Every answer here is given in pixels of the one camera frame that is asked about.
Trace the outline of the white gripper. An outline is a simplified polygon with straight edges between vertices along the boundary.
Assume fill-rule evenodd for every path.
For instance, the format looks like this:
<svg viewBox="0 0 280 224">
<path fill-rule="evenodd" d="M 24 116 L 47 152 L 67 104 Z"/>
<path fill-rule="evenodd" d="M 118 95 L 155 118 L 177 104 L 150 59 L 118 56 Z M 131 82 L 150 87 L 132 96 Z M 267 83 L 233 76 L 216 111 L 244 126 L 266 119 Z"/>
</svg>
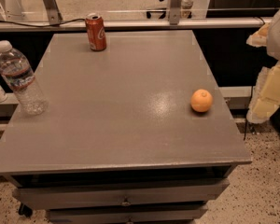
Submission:
<svg viewBox="0 0 280 224">
<path fill-rule="evenodd" d="M 267 54 L 279 60 L 272 68 L 262 67 L 246 115 L 250 123 L 261 124 L 280 107 L 280 9 L 271 23 L 265 23 L 247 40 L 252 47 L 266 47 Z"/>
</svg>

